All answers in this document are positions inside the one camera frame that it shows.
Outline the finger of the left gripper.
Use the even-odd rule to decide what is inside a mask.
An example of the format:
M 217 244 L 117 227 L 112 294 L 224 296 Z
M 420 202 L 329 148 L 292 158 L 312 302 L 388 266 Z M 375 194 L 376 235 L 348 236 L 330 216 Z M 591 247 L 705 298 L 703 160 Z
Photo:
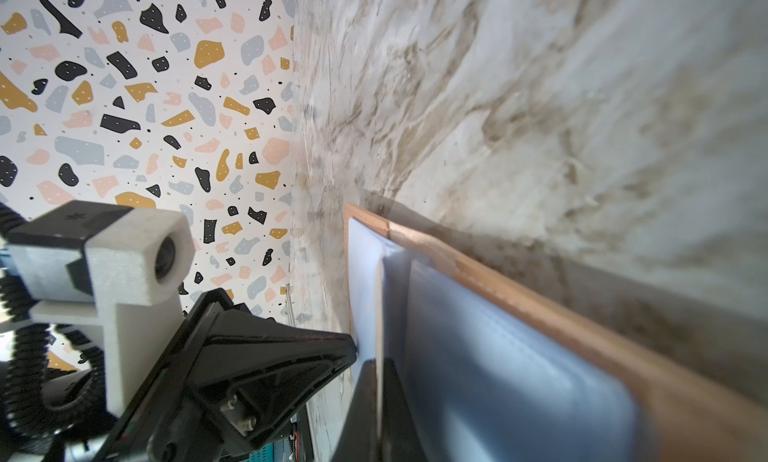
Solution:
M 97 461 L 236 460 L 356 360 L 350 335 L 252 314 L 225 290 L 204 293 L 154 364 Z

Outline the tan leather card holder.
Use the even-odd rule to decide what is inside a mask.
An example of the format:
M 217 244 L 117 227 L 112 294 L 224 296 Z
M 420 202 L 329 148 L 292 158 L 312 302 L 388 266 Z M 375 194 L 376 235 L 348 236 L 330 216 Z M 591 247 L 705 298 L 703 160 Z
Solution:
M 767 412 L 439 239 L 343 209 L 352 335 L 426 461 L 763 461 Z

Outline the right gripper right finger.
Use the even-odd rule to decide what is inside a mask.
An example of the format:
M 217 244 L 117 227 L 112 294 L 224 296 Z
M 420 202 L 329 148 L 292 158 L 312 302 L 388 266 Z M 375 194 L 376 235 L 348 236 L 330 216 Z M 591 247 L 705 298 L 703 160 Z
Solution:
M 384 361 L 381 430 L 382 461 L 427 460 L 396 366 L 391 359 Z

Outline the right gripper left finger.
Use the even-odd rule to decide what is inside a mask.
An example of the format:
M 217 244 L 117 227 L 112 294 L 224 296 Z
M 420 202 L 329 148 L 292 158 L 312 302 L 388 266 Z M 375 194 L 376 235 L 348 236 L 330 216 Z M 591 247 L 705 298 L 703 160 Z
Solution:
M 333 462 L 378 461 L 377 375 L 373 359 L 362 365 Z

